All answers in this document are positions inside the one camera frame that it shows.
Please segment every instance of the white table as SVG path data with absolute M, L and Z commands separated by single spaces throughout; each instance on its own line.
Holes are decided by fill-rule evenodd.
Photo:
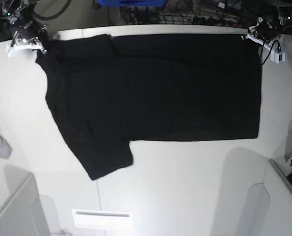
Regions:
M 65 31 L 61 39 L 103 33 L 120 36 L 246 33 L 246 30 L 176 25 L 118 26 Z M 13 153 L 9 160 L 0 159 L 0 206 L 11 192 L 5 165 L 29 170 L 36 176 L 39 193 L 53 200 L 62 228 L 77 236 L 234 235 L 248 188 L 264 181 L 269 158 L 285 153 L 292 120 L 290 36 L 282 43 L 286 62 L 277 65 L 268 61 L 263 67 L 263 102 L 257 139 L 131 142 L 134 165 L 98 181 L 90 181 L 52 119 L 44 99 L 46 76 L 34 62 L 35 52 L 21 52 L 17 58 L 9 59 L 5 45 L 0 43 L 0 133 L 13 147 Z M 72 208 L 130 211 L 135 229 L 119 232 L 75 228 Z

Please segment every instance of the robotic arm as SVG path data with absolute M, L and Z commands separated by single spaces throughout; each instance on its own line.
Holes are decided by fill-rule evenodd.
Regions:
M 14 33 L 13 40 L 7 48 L 10 57 L 23 49 L 47 53 L 48 26 L 36 21 L 36 18 L 44 21 L 54 19 L 61 15 L 71 3 L 71 0 L 68 0 L 64 8 L 54 16 L 42 17 L 34 11 L 38 1 L 28 0 L 24 3 L 23 0 L 0 0 L 0 18 L 9 22 L 10 30 Z
M 261 53 L 264 48 L 268 49 L 271 60 L 279 64 L 279 62 L 285 61 L 285 52 L 282 52 L 281 49 L 282 34 L 286 32 L 287 28 L 292 27 L 292 0 L 263 1 L 275 6 L 275 9 L 271 14 L 259 17 L 257 24 L 249 27 L 249 33 L 242 39 L 250 39 L 261 44 Z

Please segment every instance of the t-shirt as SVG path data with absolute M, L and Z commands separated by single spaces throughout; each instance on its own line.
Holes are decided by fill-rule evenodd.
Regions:
M 51 41 L 36 63 L 53 119 L 92 180 L 133 164 L 130 141 L 258 135 L 258 46 L 240 35 Z

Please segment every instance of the blue container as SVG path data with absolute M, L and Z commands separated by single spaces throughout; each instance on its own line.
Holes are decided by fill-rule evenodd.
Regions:
M 155 6 L 162 7 L 166 0 L 98 0 L 103 6 Z

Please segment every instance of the t-shirt sleeve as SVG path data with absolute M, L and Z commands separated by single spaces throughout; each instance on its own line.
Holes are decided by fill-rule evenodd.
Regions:
M 95 141 L 90 145 L 68 144 L 91 180 L 133 164 L 129 141 Z

